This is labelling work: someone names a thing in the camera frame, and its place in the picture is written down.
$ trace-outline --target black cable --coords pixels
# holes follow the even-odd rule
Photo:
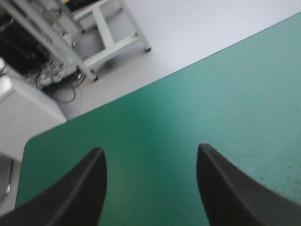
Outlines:
[[[49,13],[52,13],[52,15],[58,20],[62,16],[62,10],[60,8],[52,8],[49,10]]]
[[[73,86],[74,86],[75,88],[77,88],[78,86],[80,86],[80,85],[83,83],[83,81],[85,80],[85,78],[86,78],[86,75],[83,76],[83,79],[82,79],[78,84],[73,85]]]
[[[53,95],[55,94],[55,92],[57,92],[58,90],[61,91],[61,90],[64,90],[64,89],[70,89],[70,88],[71,88],[72,91],[73,91],[73,97],[72,97],[72,99],[70,99],[70,100],[61,100],[61,99],[58,99],[58,98],[54,98],[54,97],[53,97]],[[73,85],[71,85],[71,86],[69,86],[69,87],[62,87],[62,88],[60,88],[60,89],[55,89],[55,91],[52,93],[51,97],[52,97],[55,101],[57,101],[58,103],[60,103],[60,104],[69,104],[69,103],[71,103],[71,102],[75,99],[75,97],[76,97],[76,90],[75,90],[75,87],[74,87]]]
[[[75,88],[79,87],[79,86],[83,83],[83,81],[85,80],[85,78],[86,78],[86,75],[84,75],[83,78],[82,78],[82,80],[81,80],[79,83],[77,83],[77,84],[68,82],[68,83],[69,83],[68,86],[61,86],[61,87],[59,87],[59,88],[55,88],[54,91],[53,91],[52,94],[51,94],[51,97],[52,97],[55,101],[59,102],[60,104],[69,104],[69,103],[71,103],[71,102],[75,99],[75,97],[76,97],[76,89],[75,89]],[[61,91],[61,90],[64,90],[64,89],[72,89],[72,91],[73,91],[73,98],[72,98],[72,99],[70,99],[70,100],[61,100],[61,99],[58,99],[58,98],[54,98],[54,97],[53,97],[54,94],[55,94],[57,91]]]

